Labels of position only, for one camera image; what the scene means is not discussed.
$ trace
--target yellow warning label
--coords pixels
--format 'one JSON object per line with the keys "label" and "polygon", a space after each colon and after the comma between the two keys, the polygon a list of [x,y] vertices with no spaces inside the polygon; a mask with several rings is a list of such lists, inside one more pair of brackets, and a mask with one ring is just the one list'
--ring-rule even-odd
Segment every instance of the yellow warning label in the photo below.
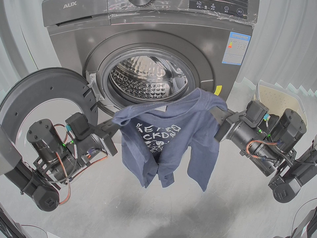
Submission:
{"label": "yellow warning label", "polygon": [[222,89],[222,85],[217,85],[215,95],[219,96],[221,89]]}

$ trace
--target beige basket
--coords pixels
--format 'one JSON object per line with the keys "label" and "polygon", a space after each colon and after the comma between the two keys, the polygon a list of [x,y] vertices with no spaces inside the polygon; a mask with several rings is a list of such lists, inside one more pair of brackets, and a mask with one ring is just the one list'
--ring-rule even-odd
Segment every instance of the beige basket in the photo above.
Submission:
{"label": "beige basket", "polygon": [[268,107],[270,114],[275,114],[279,117],[282,116],[285,109],[292,109],[301,116],[305,125],[308,125],[302,101],[296,94],[288,90],[261,81],[256,86],[254,99],[261,101]]}

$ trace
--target qr code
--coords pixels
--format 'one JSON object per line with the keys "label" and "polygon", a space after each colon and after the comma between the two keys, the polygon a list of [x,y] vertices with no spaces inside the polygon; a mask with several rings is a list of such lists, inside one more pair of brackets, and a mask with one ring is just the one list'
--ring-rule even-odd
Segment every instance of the qr code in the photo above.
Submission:
{"label": "qr code", "polygon": [[247,45],[248,45],[247,42],[239,42],[237,50],[246,50],[247,49]]}

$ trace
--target play pause button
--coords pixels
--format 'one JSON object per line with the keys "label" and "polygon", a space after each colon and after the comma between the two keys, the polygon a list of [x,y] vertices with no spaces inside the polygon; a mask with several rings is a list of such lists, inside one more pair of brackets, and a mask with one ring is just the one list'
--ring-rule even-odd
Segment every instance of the play pause button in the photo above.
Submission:
{"label": "play pause button", "polygon": [[242,10],[241,8],[239,8],[239,9],[237,10],[237,14],[240,15],[240,16],[243,15],[243,10]]}

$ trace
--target navy blue t-shirt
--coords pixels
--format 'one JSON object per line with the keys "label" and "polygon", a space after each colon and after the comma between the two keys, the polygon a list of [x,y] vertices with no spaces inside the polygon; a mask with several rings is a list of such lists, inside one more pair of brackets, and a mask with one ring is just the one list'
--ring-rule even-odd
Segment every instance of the navy blue t-shirt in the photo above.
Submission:
{"label": "navy blue t-shirt", "polygon": [[[156,110],[166,106],[165,112]],[[126,107],[113,122],[122,126],[122,162],[145,188],[158,174],[162,186],[174,182],[173,172],[191,146],[188,175],[206,190],[219,153],[214,139],[219,124],[209,110],[227,110],[223,99],[199,88],[173,102]]]}

